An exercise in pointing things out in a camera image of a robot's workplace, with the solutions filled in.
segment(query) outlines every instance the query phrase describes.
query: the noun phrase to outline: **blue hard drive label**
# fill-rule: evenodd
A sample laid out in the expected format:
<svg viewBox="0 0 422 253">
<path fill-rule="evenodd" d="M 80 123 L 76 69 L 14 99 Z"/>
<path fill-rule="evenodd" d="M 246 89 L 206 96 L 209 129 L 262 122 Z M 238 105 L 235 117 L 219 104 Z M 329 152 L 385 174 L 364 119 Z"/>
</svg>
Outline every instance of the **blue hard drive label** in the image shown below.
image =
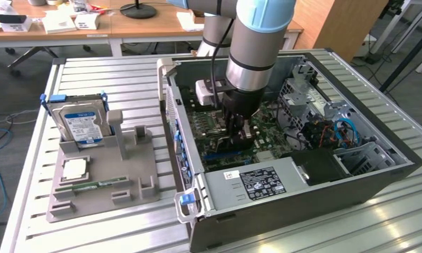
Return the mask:
<svg viewBox="0 0 422 253">
<path fill-rule="evenodd" d="M 95 112 L 66 114 L 64 118 L 76 142 L 94 144 L 103 140 L 100 126 L 95 124 Z"/>
</svg>

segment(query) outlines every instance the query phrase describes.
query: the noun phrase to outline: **wooden cabinet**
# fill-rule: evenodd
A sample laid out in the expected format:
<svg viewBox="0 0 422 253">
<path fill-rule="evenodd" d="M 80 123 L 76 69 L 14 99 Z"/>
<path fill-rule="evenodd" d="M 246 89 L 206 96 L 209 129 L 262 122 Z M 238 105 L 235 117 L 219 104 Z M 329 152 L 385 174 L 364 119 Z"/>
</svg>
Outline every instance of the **wooden cabinet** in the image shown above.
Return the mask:
<svg viewBox="0 0 422 253">
<path fill-rule="evenodd" d="M 350 62 L 388 0 L 297 0 L 294 21 L 304 27 L 296 49 L 332 48 Z"/>
</svg>

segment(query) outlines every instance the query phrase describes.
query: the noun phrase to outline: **white sticker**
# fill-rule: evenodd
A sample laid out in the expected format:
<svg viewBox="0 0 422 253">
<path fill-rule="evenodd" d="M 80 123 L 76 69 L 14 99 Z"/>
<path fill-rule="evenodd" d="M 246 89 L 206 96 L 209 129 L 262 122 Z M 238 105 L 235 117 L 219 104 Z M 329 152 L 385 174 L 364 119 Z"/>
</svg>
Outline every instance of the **white sticker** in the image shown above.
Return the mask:
<svg viewBox="0 0 422 253">
<path fill-rule="evenodd" d="M 90 38 L 103 38 L 103 37 L 108 37 L 107 34 L 88 34 L 87 37 Z"/>
<path fill-rule="evenodd" d="M 86 160 L 68 160 L 64 164 L 63 177 L 67 180 L 80 178 L 86 173 Z"/>
<path fill-rule="evenodd" d="M 206 210 L 211 210 L 210 198 L 205 199 Z"/>
<path fill-rule="evenodd" d="M 239 170 L 227 171 L 223 173 L 223 176 L 225 176 L 226 180 L 238 178 L 239 177 Z"/>
<path fill-rule="evenodd" d="M 64 118 L 75 141 L 82 144 L 102 141 L 103 134 L 100 127 L 94 123 L 94 120 L 98 118 L 95 112 L 66 114 Z"/>
</svg>

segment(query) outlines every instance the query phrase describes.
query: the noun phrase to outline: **blue latch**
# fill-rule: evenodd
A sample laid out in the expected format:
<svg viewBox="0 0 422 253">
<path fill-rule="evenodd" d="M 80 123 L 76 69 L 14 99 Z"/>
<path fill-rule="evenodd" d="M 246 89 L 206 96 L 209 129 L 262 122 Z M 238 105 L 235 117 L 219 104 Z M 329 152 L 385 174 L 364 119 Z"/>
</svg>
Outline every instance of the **blue latch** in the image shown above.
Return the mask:
<svg viewBox="0 0 422 253">
<path fill-rule="evenodd" d="M 42 106 L 46 108 L 47 112 L 48 112 L 48 115 L 51 116 L 51 113 L 50 113 L 50 109 L 48 109 L 48 106 L 47 106 L 47 95 L 46 94 L 42 94 L 42 96 L 39 97 L 40 101 L 42 101 Z"/>
<path fill-rule="evenodd" d="M 189 204 L 195 203 L 195 196 L 194 194 L 185 194 L 181 196 L 181 205 L 186 206 Z"/>
<path fill-rule="evenodd" d="M 175 141 L 179 141 L 181 140 L 181 130 L 177 130 L 177 132 L 175 132 L 175 137 L 174 137 L 174 139 L 175 139 Z"/>
<path fill-rule="evenodd" d="M 100 96 L 102 96 L 102 100 L 103 100 L 103 104 L 104 104 L 104 110 L 110 111 L 108 94 L 104 91 L 102 91 Z"/>
<path fill-rule="evenodd" d="M 52 95 L 50 97 L 50 102 L 51 103 L 66 102 L 67 98 L 68 98 L 68 96 L 66 94 Z"/>
</svg>

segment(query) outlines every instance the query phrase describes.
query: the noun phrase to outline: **black lamp base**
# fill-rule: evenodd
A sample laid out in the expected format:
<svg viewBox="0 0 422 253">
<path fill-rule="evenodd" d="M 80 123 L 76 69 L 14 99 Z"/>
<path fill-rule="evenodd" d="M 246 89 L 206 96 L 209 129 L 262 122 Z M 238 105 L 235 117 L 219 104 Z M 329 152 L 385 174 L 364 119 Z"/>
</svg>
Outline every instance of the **black lamp base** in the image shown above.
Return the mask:
<svg viewBox="0 0 422 253">
<path fill-rule="evenodd" d="M 120 11 L 120 13 L 124 16 L 127 16 L 130 18 L 137 18 L 139 20 L 143 20 L 146 18 L 151 18 L 158 13 L 157 9 L 147 4 L 139 4 L 139 9 L 137 8 L 135 4 L 127 4 L 127 5 L 122 6 L 120 9 L 124 9 Z"/>
</svg>

